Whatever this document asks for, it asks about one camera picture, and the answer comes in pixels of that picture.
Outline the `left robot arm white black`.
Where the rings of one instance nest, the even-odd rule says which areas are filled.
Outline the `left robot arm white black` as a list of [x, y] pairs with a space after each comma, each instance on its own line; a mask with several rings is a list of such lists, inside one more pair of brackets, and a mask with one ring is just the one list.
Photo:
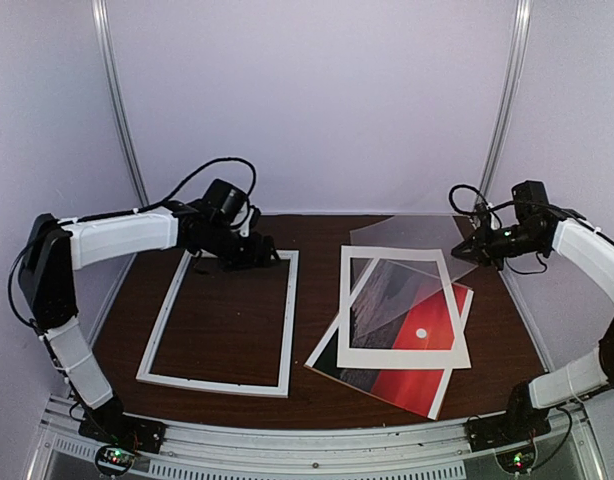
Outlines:
[[170, 249], [193, 256], [209, 253], [227, 271], [270, 267], [280, 260], [271, 236], [256, 230], [241, 234], [198, 201], [170, 200], [151, 211], [91, 218], [41, 214], [13, 264], [15, 282], [31, 313], [28, 325], [65, 383], [94, 411], [91, 425], [110, 444], [124, 442], [131, 424], [111, 407], [116, 401], [113, 387], [83, 334], [76, 276], [116, 258]]

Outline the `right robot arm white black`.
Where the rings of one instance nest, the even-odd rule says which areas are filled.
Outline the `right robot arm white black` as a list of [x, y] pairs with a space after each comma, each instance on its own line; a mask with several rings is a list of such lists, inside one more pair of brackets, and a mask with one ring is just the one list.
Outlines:
[[574, 212], [554, 206], [519, 209], [513, 226], [495, 229], [487, 212], [479, 226], [451, 253], [454, 257], [501, 269], [523, 254], [556, 254], [561, 259], [553, 287], [563, 297], [539, 308], [551, 330], [548, 343], [571, 340], [557, 355], [571, 353], [563, 366], [516, 386], [499, 430], [506, 440], [522, 440], [548, 411], [570, 400], [591, 398], [614, 387], [614, 243]]

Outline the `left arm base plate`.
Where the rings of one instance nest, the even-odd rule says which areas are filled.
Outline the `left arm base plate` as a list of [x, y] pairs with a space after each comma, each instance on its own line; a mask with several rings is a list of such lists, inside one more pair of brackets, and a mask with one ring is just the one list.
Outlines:
[[102, 410], [86, 412], [78, 429], [86, 438], [154, 454], [160, 452], [165, 432], [166, 425], [162, 422]]

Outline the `red and grey photo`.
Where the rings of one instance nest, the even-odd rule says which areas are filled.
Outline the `red and grey photo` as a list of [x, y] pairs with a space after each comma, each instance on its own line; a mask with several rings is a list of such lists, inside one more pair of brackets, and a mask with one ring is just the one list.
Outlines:
[[[438, 291], [408, 312], [361, 338], [377, 348], [438, 350], [451, 346], [450, 315], [444, 294]], [[337, 366], [338, 326], [333, 322], [305, 366], [325, 377], [383, 402], [436, 420], [453, 370], [355, 369]]]

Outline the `white picture frame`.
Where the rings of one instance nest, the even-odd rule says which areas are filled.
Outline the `white picture frame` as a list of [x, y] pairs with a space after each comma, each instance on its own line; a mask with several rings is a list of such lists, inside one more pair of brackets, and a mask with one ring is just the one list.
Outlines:
[[165, 298], [161, 304], [135, 376], [136, 380], [151, 385], [188, 391], [267, 398], [287, 398], [290, 389], [291, 357], [300, 254], [298, 250], [279, 250], [278, 253], [282, 261], [287, 261], [289, 263], [289, 269], [286, 285], [278, 377], [277, 383], [274, 386], [198, 380], [170, 375], [159, 375], [152, 372], [156, 354], [158, 353], [170, 314], [173, 311], [178, 292], [183, 284], [191, 260], [193, 259], [193, 256], [187, 252], [183, 253], [181, 256]]

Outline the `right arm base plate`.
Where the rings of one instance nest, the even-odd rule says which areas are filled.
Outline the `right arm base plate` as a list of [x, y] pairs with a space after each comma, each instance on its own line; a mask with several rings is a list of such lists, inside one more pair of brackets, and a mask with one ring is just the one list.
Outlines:
[[505, 414], [470, 417], [464, 427], [473, 452], [529, 441], [532, 436], [541, 436], [551, 432], [551, 425], [547, 419], [532, 420], [521, 426], [511, 426]]

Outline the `white mat board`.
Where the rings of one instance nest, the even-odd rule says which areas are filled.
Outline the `white mat board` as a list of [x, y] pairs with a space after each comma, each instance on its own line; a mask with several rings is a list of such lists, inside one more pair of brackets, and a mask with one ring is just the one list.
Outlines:
[[[422, 287], [422, 278], [427, 275], [438, 286], [423, 297], [442, 291], [450, 315], [453, 341], [451, 347], [440, 350], [421, 349], [370, 349], [356, 348], [352, 345], [351, 310], [358, 296], [367, 291], [367, 282], [381, 262], [391, 262], [402, 268], [410, 269], [411, 279], [408, 286], [403, 286], [391, 306], [394, 313], [387, 315], [391, 321], [406, 313], [418, 302], [414, 293]], [[411, 267], [412, 263], [432, 263], [436, 275]], [[358, 369], [468, 369], [471, 360], [463, 333], [461, 317], [453, 292], [453, 284], [448, 273], [445, 258], [439, 249], [403, 249], [374, 246], [341, 247], [340, 259], [340, 295], [338, 313], [338, 360], [340, 368]]]

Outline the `clear acrylic sheet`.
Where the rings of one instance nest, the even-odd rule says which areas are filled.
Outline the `clear acrylic sheet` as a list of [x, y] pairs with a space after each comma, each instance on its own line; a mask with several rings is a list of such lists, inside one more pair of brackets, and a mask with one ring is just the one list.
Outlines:
[[[354, 246], [403, 249], [438, 249], [449, 278], [457, 281], [476, 266], [454, 258], [453, 247], [463, 235], [452, 216], [395, 216], [350, 232]], [[435, 261], [378, 261], [350, 311], [350, 346], [358, 349], [390, 349], [406, 313], [443, 287]]]

